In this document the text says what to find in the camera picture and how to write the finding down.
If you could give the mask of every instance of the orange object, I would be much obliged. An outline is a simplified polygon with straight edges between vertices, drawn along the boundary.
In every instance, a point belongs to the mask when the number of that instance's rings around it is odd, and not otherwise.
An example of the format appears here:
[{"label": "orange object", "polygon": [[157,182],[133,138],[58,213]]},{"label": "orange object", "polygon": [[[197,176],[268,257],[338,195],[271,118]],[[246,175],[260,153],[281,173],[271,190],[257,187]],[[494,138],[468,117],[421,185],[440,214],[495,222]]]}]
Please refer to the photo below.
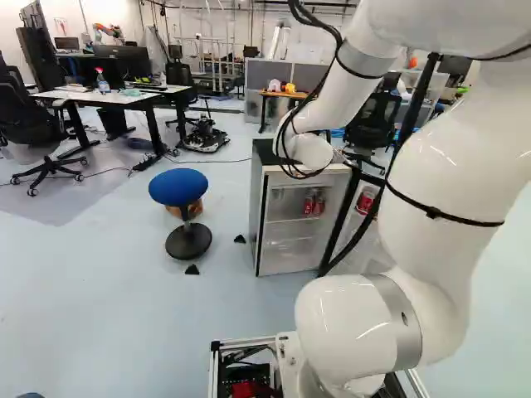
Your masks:
[{"label": "orange object", "polygon": [[[176,216],[183,219],[183,214],[181,214],[181,209],[173,206],[165,206],[173,216]],[[188,205],[188,214],[190,215],[190,220],[193,220],[195,217],[199,216],[202,213],[202,200],[198,199],[191,205]]]},{"label": "orange object", "polygon": [[308,95],[306,93],[277,93],[272,91],[265,91],[262,90],[260,92],[260,95],[264,97],[287,97],[287,98],[293,98],[295,100],[304,100]]},{"label": "orange object", "polygon": [[407,65],[407,68],[408,69],[413,69],[415,67],[417,67],[418,65],[418,59],[413,56],[410,60],[409,60],[409,64]]}]

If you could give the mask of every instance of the blue stool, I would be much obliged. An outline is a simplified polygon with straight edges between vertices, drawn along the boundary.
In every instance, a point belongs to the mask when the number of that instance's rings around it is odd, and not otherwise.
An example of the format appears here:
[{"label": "blue stool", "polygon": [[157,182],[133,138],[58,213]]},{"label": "blue stool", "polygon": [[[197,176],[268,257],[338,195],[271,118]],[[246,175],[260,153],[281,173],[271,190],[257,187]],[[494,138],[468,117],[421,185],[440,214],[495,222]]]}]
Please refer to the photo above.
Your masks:
[{"label": "blue stool", "polygon": [[184,225],[166,239],[166,251],[174,259],[195,259],[203,255],[212,243],[212,233],[208,227],[190,222],[188,213],[188,206],[201,198],[207,188],[207,178],[191,168],[167,170],[149,183],[149,195],[154,201],[178,207],[183,215]]}]

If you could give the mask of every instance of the spray bottle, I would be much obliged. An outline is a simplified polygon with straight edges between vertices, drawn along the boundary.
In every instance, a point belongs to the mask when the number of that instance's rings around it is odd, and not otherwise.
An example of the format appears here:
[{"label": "spray bottle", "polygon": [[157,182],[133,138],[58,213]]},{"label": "spray bottle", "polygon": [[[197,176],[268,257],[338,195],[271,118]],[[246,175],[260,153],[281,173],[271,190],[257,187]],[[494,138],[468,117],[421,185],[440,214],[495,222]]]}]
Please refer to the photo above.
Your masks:
[{"label": "spray bottle", "polygon": [[110,86],[109,83],[105,80],[105,77],[103,77],[103,69],[102,68],[95,68],[96,72],[98,72],[98,77],[96,77],[96,81],[98,82],[98,89],[100,90],[101,94],[110,93]]}]

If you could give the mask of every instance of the white cabinet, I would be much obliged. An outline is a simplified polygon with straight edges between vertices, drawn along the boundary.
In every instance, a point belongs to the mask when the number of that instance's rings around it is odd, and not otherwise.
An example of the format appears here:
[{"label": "white cabinet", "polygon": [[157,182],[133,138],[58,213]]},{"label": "white cabinet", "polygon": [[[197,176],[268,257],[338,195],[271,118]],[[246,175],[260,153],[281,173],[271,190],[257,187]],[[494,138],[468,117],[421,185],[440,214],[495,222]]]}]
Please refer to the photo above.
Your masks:
[{"label": "white cabinet", "polygon": [[350,176],[333,163],[296,180],[278,162],[270,139],[253,141],[249,235],[256,276],[318,268]]}]

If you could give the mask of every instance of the black desk leg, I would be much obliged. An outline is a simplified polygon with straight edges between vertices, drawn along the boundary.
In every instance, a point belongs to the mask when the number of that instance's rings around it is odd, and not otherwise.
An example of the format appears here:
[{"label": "black desk leg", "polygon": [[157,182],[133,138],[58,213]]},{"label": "black desk leg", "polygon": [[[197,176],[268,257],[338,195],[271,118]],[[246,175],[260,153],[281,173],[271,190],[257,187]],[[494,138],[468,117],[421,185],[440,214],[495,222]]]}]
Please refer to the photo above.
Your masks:
[{"label": "black desk leg", "polygon": [[163,156],[166,151],[164,151],[163,140],[160,138],[158,133],[157,120],[155,118],[155,113],[153,111],[153,105],[149,104],[145,108],[146,119],[148,120],[149,135],[151,136],[151,144],[153,145],[153,151],[157,156]]},{"label": "black desk leg", "polygon": [[186,139],[186,115],[184,114],[184,109],[186,104],[183,103],[183,99],[179,98],[176,101],[176,110],[177,110],[177,129],[179,131],[180,143],[184,143]]},{"label": "black desk leg", "polygon": [[266,101],[267,97],[262,97],[262,116],[260,119],[260,129],[258,130],[258,133],[262,134],[264,132],[264,129],[266,128]]},{"label": "black desk leg", "polygon": [[94,139],[90,141],[89,138],[86,136],[86,131],[83,127],[83,122],[81,122],[80,114],[77,112],[77,107],[75,103],[68,104],[66,106],[66,110],[68,110],[72,125],[74,126],[74,131],[76,132],[77,141],[80,143],[80,145],[58,155],[58,159],[69,158],[72,155],[81,153],[86,149],[98,145],[100,143],[99,139]]}]

